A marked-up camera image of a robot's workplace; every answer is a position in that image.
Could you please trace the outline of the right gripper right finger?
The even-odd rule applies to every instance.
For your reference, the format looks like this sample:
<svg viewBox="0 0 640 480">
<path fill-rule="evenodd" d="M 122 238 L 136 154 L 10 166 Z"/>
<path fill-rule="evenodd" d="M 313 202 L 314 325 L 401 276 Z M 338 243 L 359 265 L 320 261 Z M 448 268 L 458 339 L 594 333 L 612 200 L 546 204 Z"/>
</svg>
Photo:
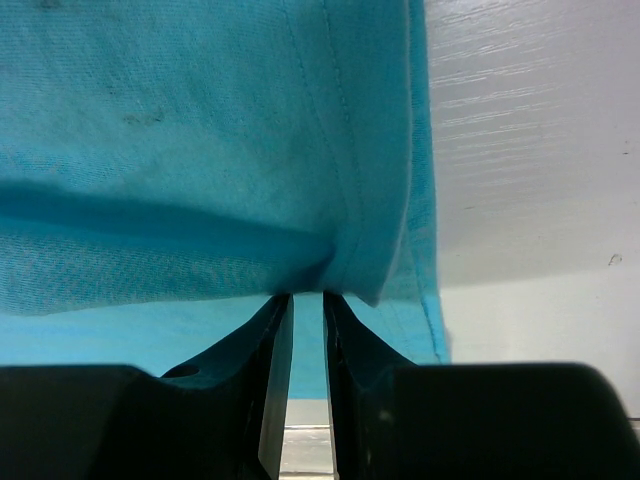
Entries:
<svg viewBox="0 0 640 480">
<path fill-rule="evenodd" d="M 639 441 L 580 363 L 418 365 L 323 297 L 340 479 L 635 479 Z"/>
</svg>

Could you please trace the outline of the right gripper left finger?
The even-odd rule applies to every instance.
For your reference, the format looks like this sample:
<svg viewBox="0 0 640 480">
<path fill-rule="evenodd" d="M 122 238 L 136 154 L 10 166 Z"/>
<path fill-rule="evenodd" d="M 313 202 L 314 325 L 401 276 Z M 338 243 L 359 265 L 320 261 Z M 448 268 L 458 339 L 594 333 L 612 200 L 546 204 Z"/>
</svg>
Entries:
<svg viewBox="0 0 640 480">
<path fill-rule="evenodd" d="M 129 365 L 5 367 L 5 479 L 275 479 L 293 299 L 155 377 Z"/>
</svg>

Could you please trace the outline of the turquoise t shirt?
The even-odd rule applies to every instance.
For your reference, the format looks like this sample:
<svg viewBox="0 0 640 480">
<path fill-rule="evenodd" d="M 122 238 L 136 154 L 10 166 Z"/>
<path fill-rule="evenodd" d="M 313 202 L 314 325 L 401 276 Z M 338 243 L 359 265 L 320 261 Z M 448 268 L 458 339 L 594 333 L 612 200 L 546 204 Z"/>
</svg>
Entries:
<svg viewBox="0 0 640 480">
<path fill-rule="evenodd" d="M 325 394 L 321 294 L 450 359 L 420 1 L 5 1 L 1 361 L 155 374 L 297 297 L 291 393 Z"/>
</svg>

